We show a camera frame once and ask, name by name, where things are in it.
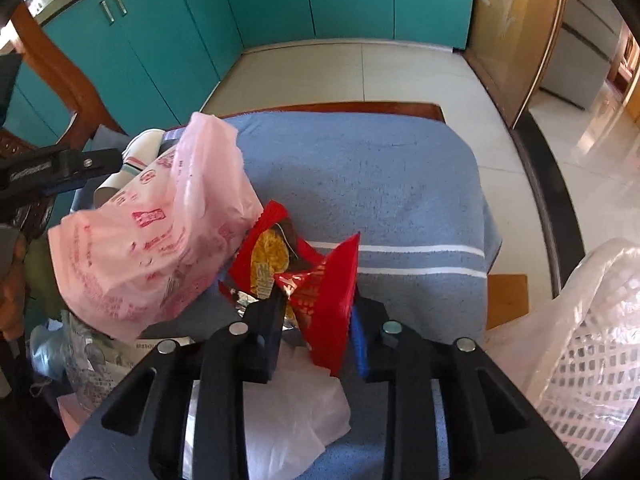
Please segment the wooden chair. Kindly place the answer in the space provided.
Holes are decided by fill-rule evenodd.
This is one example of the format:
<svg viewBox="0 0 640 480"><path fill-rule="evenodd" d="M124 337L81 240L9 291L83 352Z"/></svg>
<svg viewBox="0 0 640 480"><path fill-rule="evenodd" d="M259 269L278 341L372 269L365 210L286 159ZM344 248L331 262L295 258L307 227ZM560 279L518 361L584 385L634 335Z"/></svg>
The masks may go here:
<svg viewBox="0 0 640 480"><path fill-rule="evenodd" d="M20 3L10 19L10 52L20 65L8 116L1 126L1 159L61 143L84 148L96 129L124 129L86 74L54 43Z"/></svg>

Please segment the blue striped towel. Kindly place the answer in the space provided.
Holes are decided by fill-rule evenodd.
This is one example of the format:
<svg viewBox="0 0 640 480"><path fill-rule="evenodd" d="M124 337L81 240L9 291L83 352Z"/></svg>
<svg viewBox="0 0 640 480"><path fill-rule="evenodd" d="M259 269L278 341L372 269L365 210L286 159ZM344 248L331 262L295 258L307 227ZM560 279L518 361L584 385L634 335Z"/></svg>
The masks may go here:
<svg viewBox="0 0 640 480"><path fill-rule="evenodd" d="M258 112L231 118L247 177L313 248L358 235L358 285L395 320L482 340L501 238L472 150L434 120Z"/></svg>

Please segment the wooden glass sliding door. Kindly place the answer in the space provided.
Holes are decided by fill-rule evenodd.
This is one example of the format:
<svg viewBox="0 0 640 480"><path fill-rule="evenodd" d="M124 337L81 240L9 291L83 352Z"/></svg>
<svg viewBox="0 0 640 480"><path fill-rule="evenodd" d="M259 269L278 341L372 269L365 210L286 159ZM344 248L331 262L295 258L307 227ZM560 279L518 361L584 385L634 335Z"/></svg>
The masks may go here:
<svg viewBox="0 0 640 480"><path fill-rule="evenodd" d="M547 70L566 0L474 0L463 57L506 128L526 110Z"/></svg>

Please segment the clear crumpled plastic wrapper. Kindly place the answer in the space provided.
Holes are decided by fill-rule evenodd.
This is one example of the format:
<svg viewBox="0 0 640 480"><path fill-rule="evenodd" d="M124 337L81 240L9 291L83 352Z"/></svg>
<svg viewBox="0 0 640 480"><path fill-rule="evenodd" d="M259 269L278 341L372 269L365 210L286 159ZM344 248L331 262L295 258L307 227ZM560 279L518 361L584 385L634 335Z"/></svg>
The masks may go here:
<svg viewBox="0 0 640 480"><path fill-rule="evenodd" d="M193 344L185 333L161 330L155 333L146 318L108 321L99 330L71 310L57 320L32 329L29 359L36 375L30 387L48 402L66 394L76 396L80 406L91 412L162 340L180 346Z"/></svg>

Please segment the silver refrigerator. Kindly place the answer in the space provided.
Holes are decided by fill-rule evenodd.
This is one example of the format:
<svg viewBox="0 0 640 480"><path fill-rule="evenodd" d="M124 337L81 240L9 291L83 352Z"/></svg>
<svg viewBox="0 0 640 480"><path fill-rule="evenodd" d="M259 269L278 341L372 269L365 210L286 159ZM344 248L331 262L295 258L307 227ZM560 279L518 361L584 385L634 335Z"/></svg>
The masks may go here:
<svg viewBox="0 0 640 480"><path fill-rule="evenodd" d="M566 0L541 88L582 110L589 108L612 66L622 27L612 0Z"/></svg>

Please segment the pink plastic bag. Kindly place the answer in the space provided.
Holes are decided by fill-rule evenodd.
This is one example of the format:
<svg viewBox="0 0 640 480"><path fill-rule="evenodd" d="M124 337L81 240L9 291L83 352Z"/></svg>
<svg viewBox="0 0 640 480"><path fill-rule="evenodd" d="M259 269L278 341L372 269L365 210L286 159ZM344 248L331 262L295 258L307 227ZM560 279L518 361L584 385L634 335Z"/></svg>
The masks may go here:
<svg viewBox="0 0 640 480"><path fill-rule="evenodd" d="M178 143L104 205L50 229L58 291L82 322L133 341L205 292L261 213L238 130L195 113Z"/></svg>

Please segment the teal kitchen cabinets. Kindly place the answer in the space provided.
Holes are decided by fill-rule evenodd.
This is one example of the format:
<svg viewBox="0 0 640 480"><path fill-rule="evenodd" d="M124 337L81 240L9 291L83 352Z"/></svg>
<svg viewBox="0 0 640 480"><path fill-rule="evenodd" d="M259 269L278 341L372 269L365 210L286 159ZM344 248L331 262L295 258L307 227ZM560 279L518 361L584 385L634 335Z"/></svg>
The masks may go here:
<svg viewBox="0 0 640 480"><path fill-rule="evenodd" d="M61 0L43 31L126 131L186 122L243 51L382 39L461 49L473 0Z"/></svg>

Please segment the red snack wrapper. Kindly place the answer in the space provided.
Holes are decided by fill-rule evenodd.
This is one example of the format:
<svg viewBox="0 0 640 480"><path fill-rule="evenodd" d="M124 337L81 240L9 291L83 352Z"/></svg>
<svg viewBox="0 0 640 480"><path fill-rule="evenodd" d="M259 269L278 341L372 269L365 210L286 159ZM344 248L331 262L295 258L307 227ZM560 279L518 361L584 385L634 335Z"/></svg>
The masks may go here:
<svg viewBox="0 0 640 480"><path fill-rule="evenodd" d="M294 316L311 361L336 377L347 348L359 242L355 234L321 255L297 234L285 206L272 200L242 241L219 291L235 302L282 290L285 312Z"/></svg>

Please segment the wooden table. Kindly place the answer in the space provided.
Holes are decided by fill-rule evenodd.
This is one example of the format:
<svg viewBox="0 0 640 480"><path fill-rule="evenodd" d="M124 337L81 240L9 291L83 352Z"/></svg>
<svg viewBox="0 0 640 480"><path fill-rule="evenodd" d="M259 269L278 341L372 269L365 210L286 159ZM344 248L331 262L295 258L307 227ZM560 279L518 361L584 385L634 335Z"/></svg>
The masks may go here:
<svg viewBox="0 0 640 480"><path fill-rule="evenodd" d="M224 119L261 112L360 113L420 117L446 122L442 108L435 103L393 101L346 101L294 104L224 115ZM521 318L529 312L528 281L525 274L490 274L488 278L488 313L486 328Z"/></svg>

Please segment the white striped paper cup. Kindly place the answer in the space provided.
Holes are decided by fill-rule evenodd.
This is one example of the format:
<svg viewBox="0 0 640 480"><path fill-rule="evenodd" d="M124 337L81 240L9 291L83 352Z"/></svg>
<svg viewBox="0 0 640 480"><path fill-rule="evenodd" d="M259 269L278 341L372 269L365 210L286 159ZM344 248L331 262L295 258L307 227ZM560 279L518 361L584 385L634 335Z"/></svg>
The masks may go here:
<svg viewBox="0 0 640 480"><path fill-rule="evenodd" d="M141 174L149 164L157 159L165 131L152 128L142 131L126 146L122 154L122 168L111 174L93 193L93 206L101 207L133 178Z"/></svg>

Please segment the white tissue paper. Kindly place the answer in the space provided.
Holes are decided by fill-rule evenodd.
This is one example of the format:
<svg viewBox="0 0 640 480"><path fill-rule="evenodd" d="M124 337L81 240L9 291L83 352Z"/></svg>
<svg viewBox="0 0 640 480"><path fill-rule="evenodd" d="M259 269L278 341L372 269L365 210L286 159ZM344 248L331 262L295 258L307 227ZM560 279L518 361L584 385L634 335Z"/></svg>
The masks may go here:
<svg viewBox="0 0 640 480"><path fill-rule="evenodd" d="M311 362L304 346L280 344L270 382L243 385L248 476L295 479L350 430L340 380Z"/></svg>

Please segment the white basket with plastic liner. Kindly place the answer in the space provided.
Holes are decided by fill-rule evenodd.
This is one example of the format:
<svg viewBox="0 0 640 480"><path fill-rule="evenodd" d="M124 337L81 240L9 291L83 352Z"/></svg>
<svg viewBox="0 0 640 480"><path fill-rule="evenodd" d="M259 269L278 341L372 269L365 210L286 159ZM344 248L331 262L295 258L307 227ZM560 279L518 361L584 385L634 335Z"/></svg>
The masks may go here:
<svg viewBox="0 0 640 480"><path fill-rule="evenodd" d="M638 245L590 252L559 296L488 330L485 351L591 474L639 401Z"/></svg>

